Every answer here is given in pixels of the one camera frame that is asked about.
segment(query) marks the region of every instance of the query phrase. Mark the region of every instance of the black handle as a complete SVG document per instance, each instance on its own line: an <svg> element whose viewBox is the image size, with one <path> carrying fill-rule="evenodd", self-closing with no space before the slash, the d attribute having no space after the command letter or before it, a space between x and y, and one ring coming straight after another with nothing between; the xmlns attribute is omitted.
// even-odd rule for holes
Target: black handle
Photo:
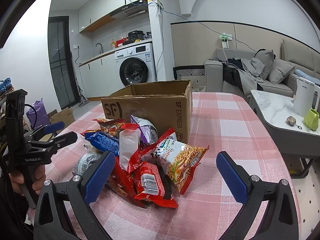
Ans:
<svg viewBox="0 0 320 240"><path fill-rule="evenodd" d="M20 188L26 197L29 207L35 209L38 203L38 194L32 189L32 184L36 181L35 170L39 165L20 165L17 169L23 174L24 184L20 185Z"/></svg>

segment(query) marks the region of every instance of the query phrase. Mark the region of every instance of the washing machine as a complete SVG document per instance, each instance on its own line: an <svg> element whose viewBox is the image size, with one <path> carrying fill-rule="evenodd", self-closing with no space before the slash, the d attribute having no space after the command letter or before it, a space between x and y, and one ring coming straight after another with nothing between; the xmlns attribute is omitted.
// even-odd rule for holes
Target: washing machine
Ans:
<svg viewBox="0 0 320 240"><path fill-rule="evenodd" d="M116 67L125 86L156 81L152 43L144 43L115 52Z"/></svg>

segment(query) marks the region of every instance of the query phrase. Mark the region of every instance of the table leg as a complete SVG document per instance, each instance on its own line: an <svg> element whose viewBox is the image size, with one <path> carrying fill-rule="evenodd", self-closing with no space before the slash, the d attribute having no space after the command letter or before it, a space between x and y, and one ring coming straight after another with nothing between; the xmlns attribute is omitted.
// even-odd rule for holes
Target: table leg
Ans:
<svg viewBox="0 0 320 240"><path fill-rule="evenodd" d="M292 179L304 179L309 174L309 168L313 164L315 159L310 159L309 162L306 162L305 158L301 158L303 171L297 174L290 174Z"/></svg>

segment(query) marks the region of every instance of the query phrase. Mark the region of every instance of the kitchen faucet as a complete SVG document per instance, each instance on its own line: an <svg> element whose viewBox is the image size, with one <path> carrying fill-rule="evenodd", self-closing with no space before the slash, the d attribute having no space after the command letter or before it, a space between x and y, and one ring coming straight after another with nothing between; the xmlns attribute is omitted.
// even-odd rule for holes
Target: kitchen faucet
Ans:
<svg viewBox="0 0 320 240"><path fill-rule="evenodd" d="M101 43L97 43L97 44L96 44L96 47L98 46L98 44L101 46L101 53L103 53L103 47L102 47L102 44L101 44Z"/></svg>

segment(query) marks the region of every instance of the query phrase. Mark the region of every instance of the shoe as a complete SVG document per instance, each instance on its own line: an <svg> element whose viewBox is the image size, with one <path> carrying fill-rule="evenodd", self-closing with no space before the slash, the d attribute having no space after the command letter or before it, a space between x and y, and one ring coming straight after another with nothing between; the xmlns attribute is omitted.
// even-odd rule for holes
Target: shoe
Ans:
<svg viewBox="0 0 320 240"><path fill-rule="evenodd" d="M4 86L4 81L0 80L0 96L2 96L5 93L5 86Z"/></svg>
<svg viewBox="0 0 320 240"><path fill-rule="evenodd" d="M10 77L4 80L4 87L6 91L12 88Z"/></svg>

